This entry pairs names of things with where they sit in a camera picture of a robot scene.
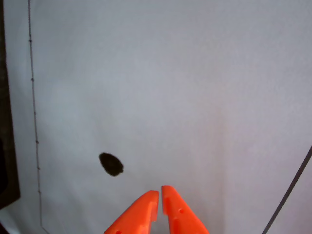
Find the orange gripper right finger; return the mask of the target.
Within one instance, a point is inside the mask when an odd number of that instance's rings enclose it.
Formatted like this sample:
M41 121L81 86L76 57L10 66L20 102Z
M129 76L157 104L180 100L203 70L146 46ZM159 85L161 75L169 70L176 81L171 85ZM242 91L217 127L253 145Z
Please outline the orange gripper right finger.
M208 234L187 202L172 186L162 186L162 209L167 216L171 234Z

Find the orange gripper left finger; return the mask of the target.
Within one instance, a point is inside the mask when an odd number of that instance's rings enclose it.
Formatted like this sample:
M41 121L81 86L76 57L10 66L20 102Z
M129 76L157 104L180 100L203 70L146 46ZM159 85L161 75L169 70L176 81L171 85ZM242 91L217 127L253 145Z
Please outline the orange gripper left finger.
M150 190L139 197L105 231L106 234L149 234L157 221L159 192Z

